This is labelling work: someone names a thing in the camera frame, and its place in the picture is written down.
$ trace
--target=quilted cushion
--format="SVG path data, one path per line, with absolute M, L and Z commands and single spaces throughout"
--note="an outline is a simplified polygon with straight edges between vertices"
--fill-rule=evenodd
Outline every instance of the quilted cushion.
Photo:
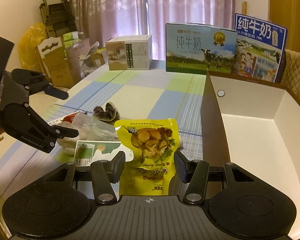
M 289 87 L 300 99 L 300 53 L 286 49 L 286 60 L 281 84 Z

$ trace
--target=cow illustration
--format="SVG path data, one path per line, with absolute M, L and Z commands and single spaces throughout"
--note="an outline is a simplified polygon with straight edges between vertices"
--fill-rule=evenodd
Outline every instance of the cow illustration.
M 207 70 L 210 68 L 211 62 L 216 63 L 216 68 L 221 68 L 220 63 L 222 62 L 222 56 L 221 55 L 216 55 L 214 53 L 211 53 L 210 49 L 201 49 L 204 54 L 204 60 L 207 63 Z
M 279 62 L 280 62 L 280 53 L 276 52 L 275 57 L 276 57 L 277 64 L 279 64 Z

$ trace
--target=metal bolt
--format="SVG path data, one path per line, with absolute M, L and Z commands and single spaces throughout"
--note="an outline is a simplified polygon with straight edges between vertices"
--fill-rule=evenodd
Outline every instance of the metal bolt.
M 192 202 L 196 202 L 196 201 L 201 200 L 201 196 L 196 193 L 191 193 L 186 196 L 186 199 L 189 201 L 192 201 Z
M 109 193 L 104 193 L 104 194 L 100 194 L 98 196 L 98 199 L 101 201 L 111 201 L 112 199 L 114 199 L 114 196 Z

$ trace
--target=crosshair marking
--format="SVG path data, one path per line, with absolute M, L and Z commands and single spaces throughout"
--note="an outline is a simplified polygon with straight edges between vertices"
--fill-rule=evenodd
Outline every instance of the crosshair marking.
M 152 203 L 153 201 L 155 201 L 155 200 L 152 199 L 152 198 L 147 198 L 145 201 L 148 202 L 149 204 L 151 204 L 151 203 Z

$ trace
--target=curtain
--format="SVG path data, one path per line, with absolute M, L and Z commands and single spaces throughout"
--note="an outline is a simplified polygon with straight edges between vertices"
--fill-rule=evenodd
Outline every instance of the curtain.
M 152 34 L 153 59 L 165 59 L 165 24 L 233 28 L 234 0 L 70 0 L 78 30 L 100 44 L 115 36 Z

